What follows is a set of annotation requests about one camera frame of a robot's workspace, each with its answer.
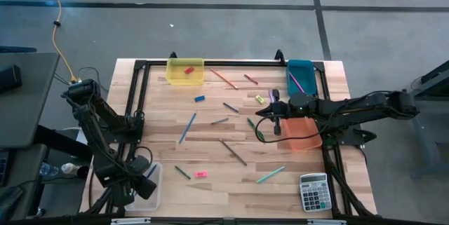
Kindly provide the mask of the dark brown pencil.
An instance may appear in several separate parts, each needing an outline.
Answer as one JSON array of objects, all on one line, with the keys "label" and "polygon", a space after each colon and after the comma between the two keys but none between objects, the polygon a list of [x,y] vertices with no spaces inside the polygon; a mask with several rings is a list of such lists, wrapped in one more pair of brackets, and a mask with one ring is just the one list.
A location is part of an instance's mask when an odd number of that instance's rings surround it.
[{"label": "dark brown pencil", "polygon": [[231,152],[231,154],[241,163],[243,166],[247,166],[247,162],[245,162],[240,155],[238,155],[223,139],[219,139],[219,142],[224,145],[224,147]]}]

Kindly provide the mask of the black aluminium table frame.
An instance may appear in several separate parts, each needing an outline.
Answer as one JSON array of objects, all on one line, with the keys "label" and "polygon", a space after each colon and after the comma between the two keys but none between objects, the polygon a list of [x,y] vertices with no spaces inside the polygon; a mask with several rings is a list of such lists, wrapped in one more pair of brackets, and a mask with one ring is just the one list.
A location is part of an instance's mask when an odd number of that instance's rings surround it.
[{"label": "black aluminium table frame", "polygon": [[[119,59],[112,74],[108,103],[123,113],[132,83],[135,94],[144,97],[145,126],[139,154],[153,155],[163,166],[161,203],[152,212],[126,212],[127,217],[149,217],[152,221],[179,222],[186,218],[234,219],[329,219],[331,211],[307,213],[298,194],[299,178],[323,172],[320,149],[292,152],[279,142],[269,121],[260,121],[262,105],[256,95],[267,97],[271,88],[286,96],[286,69],[276,60],[209,60],[200,86],[173,86],[166,80],[166,66],[152,60],[148,69],[135,71],[135,60]],[[239,89],[216,76],[225,76]],[[258,82],[252,83],[247,74]],[[205,96],[195,102],[194,98]],[[237,108],[228,109],[223,102]],[[187,124],[191,128],[178,144]],[[211,125],[213,121],[228,121]],[[260,124],[265,142],[257,141],[247,118]],[[224,145],[223,139],[242,159],[243,166]],[[179,173],[183,169],[191,179]],[[256,181],[284,166],[285,169],[257,184]],[[195,178],[207,171],[205,178]]]}]

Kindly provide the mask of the grey side desk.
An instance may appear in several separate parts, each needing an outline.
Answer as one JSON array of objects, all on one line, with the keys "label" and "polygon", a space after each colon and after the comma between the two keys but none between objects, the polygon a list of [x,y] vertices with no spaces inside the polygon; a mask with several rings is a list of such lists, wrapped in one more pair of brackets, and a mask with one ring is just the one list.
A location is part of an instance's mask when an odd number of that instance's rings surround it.
[{"label": "grey side desk", "polygon": [[32,144],[58,66],[56,53],[0,54],[0,70],[20,68],[22,85],[0,93],[0,149]]}]

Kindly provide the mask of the mint green pen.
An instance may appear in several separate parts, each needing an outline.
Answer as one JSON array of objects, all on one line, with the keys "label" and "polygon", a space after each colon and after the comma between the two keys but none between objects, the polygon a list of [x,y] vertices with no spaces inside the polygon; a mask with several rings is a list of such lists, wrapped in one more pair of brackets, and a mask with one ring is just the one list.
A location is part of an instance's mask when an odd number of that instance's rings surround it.
[{"label": "mint green pen", "polygon": [[267,181],[270,177],[273,177],[274,175],[277,175],[278,173],[282,172],[284,169],[285,169],[285,167],[284,167],[284,166],[281,166],[281,167],[275,169],[274,171],[270,172],[269,174],[267,174],[267,175],[265,175],[265,176],[259,178],[259,179],[256,181],[256,183],[257,183],[257,184],[261,184],[261,183]]}]

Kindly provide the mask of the orange pencil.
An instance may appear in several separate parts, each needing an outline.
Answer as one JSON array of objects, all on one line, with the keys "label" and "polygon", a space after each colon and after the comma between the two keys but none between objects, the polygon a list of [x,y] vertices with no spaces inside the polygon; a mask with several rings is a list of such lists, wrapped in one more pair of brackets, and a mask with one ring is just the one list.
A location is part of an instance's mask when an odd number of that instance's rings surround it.
[{"label": "orange pencil", "polygon": [[238,90],[238,89],[239,89],[239,88],[238,88],[234,83],[232,83],[229,79],[227,79],[225,76],[221,75],[220,72],[218,72],[218,71],[216,71],[216,70],[214,70],[214,69],[212,69],[212,68],[210,68],[210,70],[211,70],[216,76],[220,77],[223,81],[225,81],[226,83],[228,83],[233,89],[235,89],[235,90]]}]

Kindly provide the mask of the teal plastic bin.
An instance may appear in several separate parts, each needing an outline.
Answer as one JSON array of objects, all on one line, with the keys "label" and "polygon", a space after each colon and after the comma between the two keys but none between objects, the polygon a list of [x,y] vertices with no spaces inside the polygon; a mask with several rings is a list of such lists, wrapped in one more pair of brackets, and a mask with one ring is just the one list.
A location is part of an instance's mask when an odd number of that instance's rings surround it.
[{"label": "teal plastic bin", "polygon": [[295,93],[301,93],[295,85],[288,72],[291,72],[304,89],[304,93],[315,95],[317,93],[316,78],[313,63],[309,60],[289,60],[286,68],[287,91],[291,96]]}]

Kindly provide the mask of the orange plastic bin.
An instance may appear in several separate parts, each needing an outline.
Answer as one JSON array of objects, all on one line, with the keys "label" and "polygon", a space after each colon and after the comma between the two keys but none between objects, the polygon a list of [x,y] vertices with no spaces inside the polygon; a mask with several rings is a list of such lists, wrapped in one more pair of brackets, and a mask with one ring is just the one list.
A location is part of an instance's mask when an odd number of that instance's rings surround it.
[{"label": "orange plastic bin", "polygon": [[306,137],[318,132],[315,121],[311,118],[289,118],[281,121],[282,132],[288,140],[290,150],[294,152],[318,148],[322,145],[319,135],[308,139],[293,139],[293,137]]}]

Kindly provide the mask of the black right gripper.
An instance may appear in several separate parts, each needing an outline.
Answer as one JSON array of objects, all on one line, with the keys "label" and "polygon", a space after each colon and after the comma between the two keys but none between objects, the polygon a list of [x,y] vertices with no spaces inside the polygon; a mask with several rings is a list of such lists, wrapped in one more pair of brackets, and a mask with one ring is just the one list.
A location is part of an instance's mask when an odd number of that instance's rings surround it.
[{"label": "black right gripper", "polygon": [[281,118],[303,118],[310,116],[312,108],[316,106],[316,98],[305,94],[295,93],[288,102],[280,100],[280,93],[277,89],[272,90],[273,102],[268,107],[257,111],[255,114],[263,118],[270,118],[273,115],[274,134],[281,134]]}]

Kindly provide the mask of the yellow translucent plastic bin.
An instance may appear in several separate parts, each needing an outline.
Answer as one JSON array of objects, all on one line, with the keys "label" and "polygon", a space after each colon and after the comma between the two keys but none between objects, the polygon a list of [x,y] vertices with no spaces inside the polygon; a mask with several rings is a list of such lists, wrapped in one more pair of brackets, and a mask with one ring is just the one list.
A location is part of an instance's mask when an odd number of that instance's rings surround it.
[{"label": "yellow translucent plastic bin", "polygon": [[[185,70],[193,67],[194,71],[185,74]],[[166,80],[173,86],[200,86],[204,80],[204,59],[202,58],[170,58],[166,64]]]}]

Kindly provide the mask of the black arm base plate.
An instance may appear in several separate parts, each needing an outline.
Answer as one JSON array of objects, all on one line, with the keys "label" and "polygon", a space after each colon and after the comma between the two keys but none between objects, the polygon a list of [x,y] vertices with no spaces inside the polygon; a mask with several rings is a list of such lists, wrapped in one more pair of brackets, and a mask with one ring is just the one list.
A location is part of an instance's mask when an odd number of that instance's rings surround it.
[{"label": "black arm base plate", "polygon": [[131,118],[131,122],[124,127],[112,127],[100,119],[100,129],[108,144],[138,144],[142,139],[145,120],[143,118]]},{"label": "black arm base plate", "polygon": [[354,125],[343,130],[325,132],[321,137],[323,144],[328,146],[363,146],[375,139],[377,135],[371,131],[363,130],[360,125]]}]

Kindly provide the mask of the pink pencil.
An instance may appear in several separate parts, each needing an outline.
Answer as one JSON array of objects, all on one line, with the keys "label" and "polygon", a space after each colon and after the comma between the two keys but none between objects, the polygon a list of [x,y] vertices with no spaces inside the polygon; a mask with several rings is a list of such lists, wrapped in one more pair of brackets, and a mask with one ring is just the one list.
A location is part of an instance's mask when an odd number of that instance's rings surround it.
[{"label": "pink pencil", "polygon": [[289,76],[291,77],[291,79],[293,80],[293,82],[295,83],[295,85],[298,87],[298,89],[304,93],[304,89],[302,88],[302,86],[299,84],[299,82],[297,81],[297,79],[293,76],[293,74],[289,71],[288,72]]}]

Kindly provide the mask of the clear water bottle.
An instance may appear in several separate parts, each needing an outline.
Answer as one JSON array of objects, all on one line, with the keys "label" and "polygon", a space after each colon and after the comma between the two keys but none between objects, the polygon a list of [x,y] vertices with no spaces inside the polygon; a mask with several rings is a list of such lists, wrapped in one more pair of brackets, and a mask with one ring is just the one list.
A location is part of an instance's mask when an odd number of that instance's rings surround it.
[{"label": "clear water bottle", "polygon": [[39,174],[41,176],[54,177],[59,173],[59,168],[48,163],[42,163]]}]

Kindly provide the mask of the light blue pencil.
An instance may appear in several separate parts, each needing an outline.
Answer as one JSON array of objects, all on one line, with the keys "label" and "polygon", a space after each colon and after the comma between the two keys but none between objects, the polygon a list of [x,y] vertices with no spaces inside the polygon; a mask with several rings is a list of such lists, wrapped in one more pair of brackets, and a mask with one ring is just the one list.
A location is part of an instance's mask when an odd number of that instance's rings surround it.
[{"label": "light blue pencil", "polygon": [[184,132],[183,132],[183,134],[182,134],[182,136],[181,136],[181,138],[180,138],[180,140],[178,142],[178,144],[181,144],[183,142],[183,140],[185,139],[187,132],[191,128],[192,123],[194,122],[194,119],[196,118],[196,115],[197,115],[197,113],[194,113],[193,116],[191,117],[189,123],[187,124],[187,127],[185,128],[185,130],[184,130]]}]

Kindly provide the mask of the grey-blue metal table frame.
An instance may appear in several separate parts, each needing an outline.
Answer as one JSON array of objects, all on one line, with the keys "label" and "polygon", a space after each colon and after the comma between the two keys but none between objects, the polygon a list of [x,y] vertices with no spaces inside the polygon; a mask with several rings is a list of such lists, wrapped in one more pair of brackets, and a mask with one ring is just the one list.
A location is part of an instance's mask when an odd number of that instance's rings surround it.
[{"label": "grey-blue metal table frame", "polygon": [[417,79],[412,89],[420,114],[413,119],[424,167],[412,176],[449,175],[449,60]]}]

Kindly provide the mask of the white bottle black cap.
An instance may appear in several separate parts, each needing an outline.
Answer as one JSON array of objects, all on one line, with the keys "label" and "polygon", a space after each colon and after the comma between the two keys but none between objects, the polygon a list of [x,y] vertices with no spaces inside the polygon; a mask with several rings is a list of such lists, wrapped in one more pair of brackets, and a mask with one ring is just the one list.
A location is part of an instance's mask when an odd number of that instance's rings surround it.
[{"label": "white bottle black cap", "polygon": [[65,163],[61,166],[61,170],[67,175],[75,175],[80,179],[86,179],[88,177],[89,167],[85,165],[75,165],[73,163]]}]

